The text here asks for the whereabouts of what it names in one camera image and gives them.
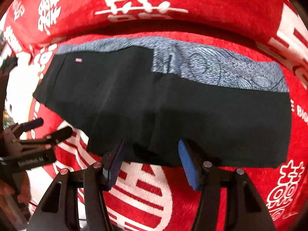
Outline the black pants with grey trim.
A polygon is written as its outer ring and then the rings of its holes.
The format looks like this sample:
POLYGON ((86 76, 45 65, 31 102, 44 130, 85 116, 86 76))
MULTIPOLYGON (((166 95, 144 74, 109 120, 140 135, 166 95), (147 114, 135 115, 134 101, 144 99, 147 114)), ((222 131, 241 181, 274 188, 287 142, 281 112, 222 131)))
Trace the black pants with grey trim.
POLYGON ((289 88, 275 62, 164 37, 63 44, 34 98, 88 137, 103 156, 179 166, 191 139, 220 166, 276 168, 291 135, 289 88))

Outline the red sofa back cushion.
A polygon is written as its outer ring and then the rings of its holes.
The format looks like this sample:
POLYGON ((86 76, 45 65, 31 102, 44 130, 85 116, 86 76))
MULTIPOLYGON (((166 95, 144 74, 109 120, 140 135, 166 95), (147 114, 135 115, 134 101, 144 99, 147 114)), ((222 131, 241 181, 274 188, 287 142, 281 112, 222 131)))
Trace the red sofa back cushion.
POLYGON ((307 28, 289 0, 1 0, 15 52, 115 23, 187 21, 255 41, 307 84, 307 28))

